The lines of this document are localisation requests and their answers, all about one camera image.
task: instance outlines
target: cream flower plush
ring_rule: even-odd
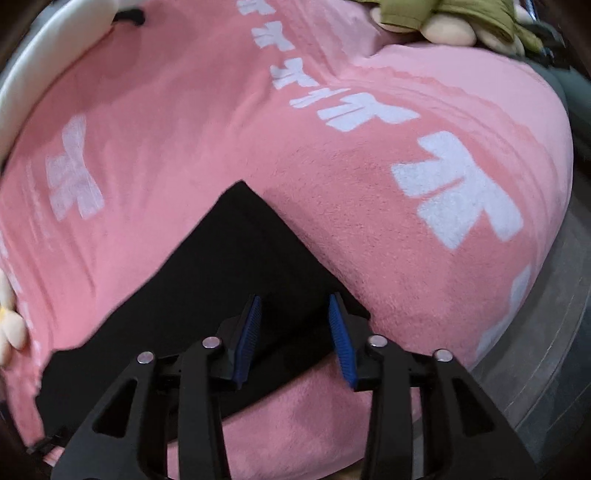
[[[7,275],[0,270],[0,367],[8,365],[13,350],[27,345],[25,320],[15,312],[17,297]]]

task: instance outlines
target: white printed character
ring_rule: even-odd
[[[392,174],[409,197],[445,187],[419,206],[418,215],[446,247],[459,247],[483,212],[501,241],[510,240],[523,228],[521,212],[511,197],[476,165],[455,135],[438,132],[418,143],[435,160],[396,164]]]
[[[407,108],[378,102],[370,93],[355,93],[341,98],[344,105],[326,108],[317,112],[326,125],[341,132],[351,132],[358,126],[378,117],[388,124],[401,124],[420,115]]]
[[[2,232],[0,232],[0,255],[4,258],[8,258],[8,248],[6,248],[6,244],[4,243]]]
[[[304,73],[304,61],[301,58],[286,60],[284,64],[284,69],[275,65],[270,68],[274,78],[273,86],[277,90],[292,83],[297,83],[300,87],[318,87],[318,82]]]
[[[238,0],[236,6],[242,15],[248,15],[254,12],[260,15],[272,15],[276,12],[265,0]]]
[[[86,118],[76,115],[61,133],[65,154],[46,159],[51,209],[61,222],[77,203],[83,219],[96,215],[105,205],[103,195],[84,164]]]
[[[307,106],[312,105],[312,103],[316,103],[318,100],[322,100],[323,98],[329,98],[334,95],[338,95],[340,93],[348,92],[349,88],[340,88],[338,90],[331,90],[329,88],[321,88],[319,90],[312,90],[308,93],[307,96],[302,98],[295,98],[290,100],[290,105],[293,108],[305,108]]]
[[[530,277],[531,265],[528,265],[513,280],[513,283],[511,284],[511,293],[509,294],[509,311],[497,325],[482,334],[478,347],[476,348],[477,358],[482,358],[509,328],[519,307],[521,307],[521,304],[523,303],[525,294],[527,293],[527,287],[530,284]]]
[[[259,48],[276,45],[279,51],[293,50],[294,44],[283,35],[283,25],[279,21],[268,22],[264,28],[253,28],[252,38]]]

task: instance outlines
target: black fabric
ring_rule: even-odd
[[[46,435],[62,426],[75,431],[139,353],[181,353],[214,335],[250,294],[259,294],[263,322],[249,381],[222,399],[222,414],[235,413],[332,350],[327,308],[335,291],[351,313],[369,318],[279,216],[239,182],[83,346],[51,357],[37,397]]]

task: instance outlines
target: beige plush hand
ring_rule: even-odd
[[[483,28],[478,24],[472,24],[472,27],[474,28],[474,32],[476,32],[478,40],[484,43],[484,45],[486,45],[492,51],[495,51],[502,55],[517,54],[519,45],[521,45],[519,38],[515,37],[512,43],[507,43],[502,41],[495,34],[489,32],[486,28]]]
[[[13,349],[25,348],[28,339],[25,320],[14,311],[16,295],[6,274],[0,270],[0,367],[8,365]]]
[[[421,27],[421,33],[429,42],[456,47],[473,47],[476,34],[470,24],[461,17],[434,14]]]
[[[381,9],[379,6],[373,7],[369,11],[369,14],[370,14],[372,20],[375,23],[377,23],[380,27],[382,27],[384,30],[388,30],[388,31],[394,32],[394,33],[412,33],[415,31],[412,28],[397,27],[396,25],[388,25],[386,23],[382,23],[382,12],[381,12]]]

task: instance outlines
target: white plastic edge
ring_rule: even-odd
[[[70,0],[27,45],[0,89],[0,166],[47,88],[111,30],[119,9],[118,0]]]

